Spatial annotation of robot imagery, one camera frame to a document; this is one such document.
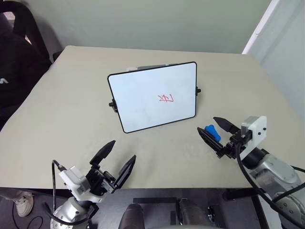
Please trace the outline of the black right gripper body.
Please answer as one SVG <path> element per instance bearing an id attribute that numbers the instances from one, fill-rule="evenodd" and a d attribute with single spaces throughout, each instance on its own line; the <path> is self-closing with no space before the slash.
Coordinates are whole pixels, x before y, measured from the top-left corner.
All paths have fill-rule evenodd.
<path id="1" fill-rule="evenodd" d="M 240 150 L 243 151 L 246 143 L 248 143 L 251 139 L 251 130 L 247 131 L 245 134 L 242 134 L 241 130 L 239 130 L 229 138 L 230 141 L 224 147 L 217 151 L 217 156 L 219 158 L 227 156 L 229 158 L 236 159 L 235 148 L 239 145 Z"/>

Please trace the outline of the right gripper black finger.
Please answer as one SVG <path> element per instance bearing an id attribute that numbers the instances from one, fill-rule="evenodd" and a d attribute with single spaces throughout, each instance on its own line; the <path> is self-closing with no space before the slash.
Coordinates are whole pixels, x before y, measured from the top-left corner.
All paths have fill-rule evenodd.
<path id="1" fill-rule="evenodd" d="M 235 135 L 239 131 L 239 128 L 229 122 L 228 120 L 221 118 L 221 117 L 213 117 L 214 121 L 226 132 Z"/>
<path id="2" fill-rule="evenodd" d="M 197 127 L 197 131 L 203 141 L 215 152 L 223 148 L 223 145 L 220 143 L 221 137 L 215 127 L 205 127 L 204 129 Z"/>

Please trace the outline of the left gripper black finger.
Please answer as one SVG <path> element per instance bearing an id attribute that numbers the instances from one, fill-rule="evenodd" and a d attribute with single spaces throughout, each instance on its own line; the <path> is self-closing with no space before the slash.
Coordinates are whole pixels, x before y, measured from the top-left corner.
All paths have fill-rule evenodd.
<path id="1" fill-rule="evenodd" d="M 126 163 L 125 165 L 121 168 L 120 172 L 119 172 L 119 177 L 116 179 L 115 183 L 114 183 L 114 187 L 115 189 L 120 189 L 122 188 L 122 186 L 124 185 L 124 183 L 126 182 L 126 180 L 128 179 L 128 177 L 130 176 L 134 164 L 136 161 L 136 155 L 133 155 Z"/>
<path id="2" fill-rule="evenodd" d="M 100 162 L 109 155 L 114 147 L 115 142 L 115 140 L 108 142 L 96 153 L 96 155 L 90 161 L 92 168 L 100 168 Z"/>

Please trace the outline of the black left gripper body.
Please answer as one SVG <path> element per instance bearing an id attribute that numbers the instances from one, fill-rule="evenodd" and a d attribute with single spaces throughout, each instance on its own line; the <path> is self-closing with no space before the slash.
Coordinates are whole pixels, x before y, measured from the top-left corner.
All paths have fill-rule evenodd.
<path id="1" fill-rule="evenodd" d="M 102 172 L 100 166 L 91 166 L 86 178 L 92 194 L 104 195 L 107 192 L 113 193 L 119 189 L 116 179 L 108 171 Z"/>

